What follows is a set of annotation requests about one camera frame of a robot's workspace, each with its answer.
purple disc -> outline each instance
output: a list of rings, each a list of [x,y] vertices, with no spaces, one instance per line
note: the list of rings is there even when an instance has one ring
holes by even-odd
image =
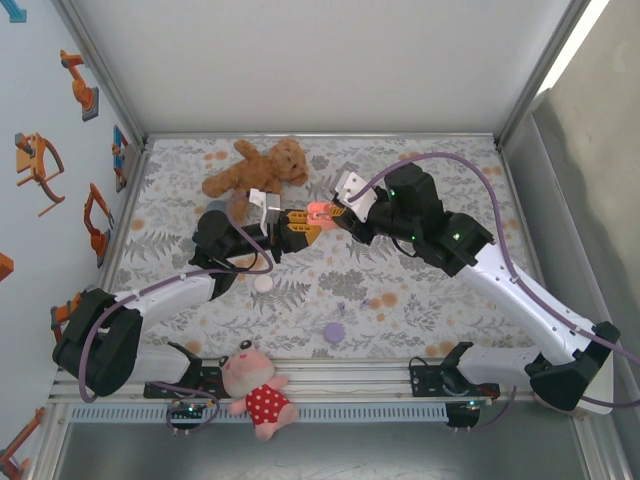
[[[344,339],[345,331],[341,323],[330,323],[324,327],[324,339],[332,344],[340,343]]]

stuffed pig toy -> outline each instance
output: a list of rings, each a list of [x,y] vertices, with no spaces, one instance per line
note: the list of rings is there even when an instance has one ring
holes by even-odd
[[[240,352],[220,359],[222,383],[229,396],[239,399],[229,406],[231,415],[245,411],[256,427],[259,440],[269,440],[273,434],[298,418],[298,409],[279,392],[288,379],[276,376],[271,360],[259,353],[249,340],[240,344]]]

teddy bear head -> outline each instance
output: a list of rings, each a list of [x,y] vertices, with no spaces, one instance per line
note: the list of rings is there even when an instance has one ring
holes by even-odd
[[[269,150],[269,158],[280,180],[300,186],[309,179],[309,167],[304,150],[297,140],[283,138]]]

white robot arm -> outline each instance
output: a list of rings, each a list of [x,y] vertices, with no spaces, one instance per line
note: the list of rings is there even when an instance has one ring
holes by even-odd
[[[342,208],[336,209],[334,221],[365,244],[370,244],[376,235],[412,243],[418,257],[475,288],[521,325],[535,342],[530,348],[458,344],[443,362],[443,379],[449,389],[464,390],[483,383],[530,385],[550,405],[570,411],[590,385],[597,385],[598,391],[588,391],[589,395],[611,401],[609,349],[560,324],[526,295],[511,278],[502,251],[486,229],[468,215],[445,212],[433,179],[415,165],[398,168],[385,177],[385,182],[386,190],[376,187],[351,202],[350,197],[366,182],[355,173],[345,172],[336,186],[334,201]],[[262,248],[271,250],[276,262],[282,253],[306,248],[320,233],[319,227],[304,224],[304,212],[281,211],[275,198],[270,200],[270,196],[255,191],[250,199],[262,206],[262,223],[243,229]],[[194,241],[198,247],[190,263],[196,269],[229,266],[228,259],[254,252],[222,212],[203,215]],[[578,328],[617,341],[619,332],[611,324],[595,326],[570,311],[524,271],[516,269],[516,273],[538,297]],[[234,278],[232,271],[222,275],[183,274],[179,281],[143,296],[136,291],[115,295],[101,290],[89,292],[89,298],[72,314],[56,345],[54,361],[77,376],[79,352],[91,322],[109,305],[133,295],[136,299],[112,315],[108,332],[92,344],[87,385],[100,396],[110,395],[126,382],[161,381],[197,388],[201,365],[198,357],[176,344],[141,345],[140,338],[160,321],[223,294]],[[610,410],[583,403],[580,406],[597,413]]]
[[[615,343],[619,332],[613,325],[608,322],[594,325],[515,266],[517,280],[576,328],[572,330],[558,322],[512,278],[491,233],[468,215],[446,212],[433,178],[416,165],[408,164],[387,174],[386,190],[375,187],[351,201],[366,184],[355,173],[342,175],[334,201],[347,210],[334,218],[336,223],[365,244],[370,244],[375,235],[390,236],[394,242],[410,242],[416,256],[491,300],[535,343],[528,348],[458,344],[443,362],[451,368],[450,388],[464,390],[466,385],[483,383],[530,386],[543,400],[561,410],[570,411],[578,405],[597,413],[611,410],[580,402],[585,393],[611,402],[613,375],[610,350],[576,330],[589,331]]]

floral tablecloth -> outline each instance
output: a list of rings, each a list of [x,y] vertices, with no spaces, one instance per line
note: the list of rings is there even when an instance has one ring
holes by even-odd
[[[155,142],[117,270],[116,291],[144,287],[186,267],[193,254],[193,230],[211,201],[201,191],[202,180],[240,160],[234,140]],[[250,140],[261,151],[276,142],[269,137]],[[509,249],[527,269],[513,198],[491,138],[303,137],[300,143],[307,152],[310,179],[302,187],[284,187],[285,208],[330,200],[330,189],[345,170],[368,179],[416,153],[447,151],[469,158],[495,187]],[[472,215],[495,234],[488,194],[471,172],[450,160],[421,166],[436,179],[446,209]],[[257,221],[258,213],[252,207],[250,221]],[[249,260],[235,263],[248,266]],[[263,266],[259,259],[255,268]],[[387,238],[376,238],[367,247],[344,231],[323,232],[311,248],[284,255],[271,275],[274,288],[269,293],[257,293],[253,278],[241,275],[225,295],[164,321],[143,341],[176,341],[205,358],[233,352],[245,339],[274,358],[439,357],[459,341],[501,347],[531,344],[523,330],[482,296],[421,260],[398,253]],[[341,323],[346,331],[337,345],[323,338],[330,322]]]

